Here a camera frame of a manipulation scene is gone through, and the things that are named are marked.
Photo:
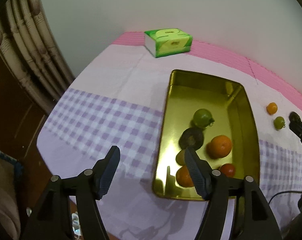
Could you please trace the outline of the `green tomato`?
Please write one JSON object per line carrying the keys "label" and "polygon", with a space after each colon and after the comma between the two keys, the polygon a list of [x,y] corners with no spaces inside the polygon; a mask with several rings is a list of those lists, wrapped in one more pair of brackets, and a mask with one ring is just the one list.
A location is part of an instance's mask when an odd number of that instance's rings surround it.
{"label": "green tomato", "polygon": [[275,119],[274,119],[274,128],[276,130],[281,130],[283,129],[285,126],[286,126],[286,122],[285,122],[285,119],[284,117],[282,116],[277,116]]}
{"label": "green tomato", "polygon": [[204,108],[201,108],[194,113],[192,121],[195,126],[201,129],[205,129],[208,126],[212,126],[215,122],[212,113]]}

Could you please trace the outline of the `large orange mandarin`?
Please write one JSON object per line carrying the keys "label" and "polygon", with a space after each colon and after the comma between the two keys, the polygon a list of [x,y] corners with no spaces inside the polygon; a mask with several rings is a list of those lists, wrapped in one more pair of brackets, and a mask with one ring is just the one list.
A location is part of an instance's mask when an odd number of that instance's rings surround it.
{"label": "large orange mandarin", "polygon": [[206,146],[207,154],[212,159],[225,158],[232,150],[232,141],[225,135],[214,137]]}

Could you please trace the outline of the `gold toffee tin box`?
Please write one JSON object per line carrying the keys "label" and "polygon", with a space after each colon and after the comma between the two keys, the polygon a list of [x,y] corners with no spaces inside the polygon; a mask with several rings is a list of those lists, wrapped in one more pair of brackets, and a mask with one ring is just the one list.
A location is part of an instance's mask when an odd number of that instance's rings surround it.
{"label": "gold toffee tin box", "polygon": [[[181,151],[182,133],[192,127],[194,113],[204,108],[211,112],[214,123],[204,129],[204,143],[197,150],[200,159],[212,168],[231,163],[235,178],[260,177],[259,143],[254,115],[245,88],[238,82],[213,75],[173,70],[169,78],[165,111],[159,142],[159,153],[152,189],[162,198],[201,200],[194,187],[182,187],[176,182],[181,167],[176,155]],[[216,136],[225,135],[232,141],[230,154],[212,159],[207,144]]]}

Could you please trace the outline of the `red tomato in tin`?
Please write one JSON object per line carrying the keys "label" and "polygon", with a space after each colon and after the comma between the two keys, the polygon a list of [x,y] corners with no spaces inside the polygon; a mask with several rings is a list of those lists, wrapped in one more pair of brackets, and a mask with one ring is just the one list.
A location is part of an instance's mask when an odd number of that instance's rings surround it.
{"label": "red tomato in tin", "polygon": [[224,164],[219,168],[219,170],[230,178],[233,178],[236,173],[236,167],[233,164]]}

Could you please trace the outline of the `orange mandarin in tin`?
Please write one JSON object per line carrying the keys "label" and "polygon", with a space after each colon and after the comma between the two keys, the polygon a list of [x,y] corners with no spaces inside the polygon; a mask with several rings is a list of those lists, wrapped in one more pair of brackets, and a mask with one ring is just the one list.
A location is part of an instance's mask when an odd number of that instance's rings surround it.
{"label": "orange mandarin in tin", "polygon": [[182,187],[194,187],[194,183],[186,165],[180,167],[176,172],[176,181]]}

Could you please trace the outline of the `dark brown fruit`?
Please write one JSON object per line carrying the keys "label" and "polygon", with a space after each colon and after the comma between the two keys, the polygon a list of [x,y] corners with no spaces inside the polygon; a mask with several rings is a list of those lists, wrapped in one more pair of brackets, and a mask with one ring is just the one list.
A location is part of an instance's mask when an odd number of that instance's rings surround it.
{"label": "dark brown fruit", "polygon": [[182,150],[191,147],[194,150],[198,150],[204,144],[204,133],[201,128],[190,127],[186,129],[180,139],[179,146]]}

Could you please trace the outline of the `small orange tomato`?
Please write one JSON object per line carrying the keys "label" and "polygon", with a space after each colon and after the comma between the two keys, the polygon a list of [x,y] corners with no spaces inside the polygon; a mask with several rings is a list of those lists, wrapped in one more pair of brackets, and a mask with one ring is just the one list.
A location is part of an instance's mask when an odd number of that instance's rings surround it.
{"label": "small orange tomato", "polygon": [[271,102],[267,105],[266,111],[269,115],[274,115],[278,110],[278,106],[275,102]]}

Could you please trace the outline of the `pink purple checked tablecloth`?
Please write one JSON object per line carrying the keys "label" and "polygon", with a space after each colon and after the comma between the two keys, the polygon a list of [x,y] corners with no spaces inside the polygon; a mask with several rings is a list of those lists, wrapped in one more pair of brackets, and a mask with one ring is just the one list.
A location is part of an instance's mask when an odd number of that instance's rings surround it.
{"label": "pink purple checked tablecloth", "polygon": [[276,131],[266,106],[302,119],[302,95],[273,72],[226,49],[194,41],[191,51],[154,58],[143,32],[127,32],[75,79],[45,122],[37,146],[49,170],[63,178],[93,167],[111,146],[121,160],[98,202],[108,232],[119,239],[194,239],[205,202],[157,197],[153,172],[171,71],[185,69],[241,83],[257,125],[261,189],[282,230],[299,214],[302,144],[288,128]]}

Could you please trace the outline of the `green tissue pack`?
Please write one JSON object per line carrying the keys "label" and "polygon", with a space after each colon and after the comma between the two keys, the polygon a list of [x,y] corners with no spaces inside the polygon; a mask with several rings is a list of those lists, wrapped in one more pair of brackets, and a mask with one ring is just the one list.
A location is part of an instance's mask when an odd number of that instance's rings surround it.
{"label": "green tissue pack", "polygon": [[178,28],[144,32],[144,46],[155,58],[189,52],[192,42],[192,35]]}

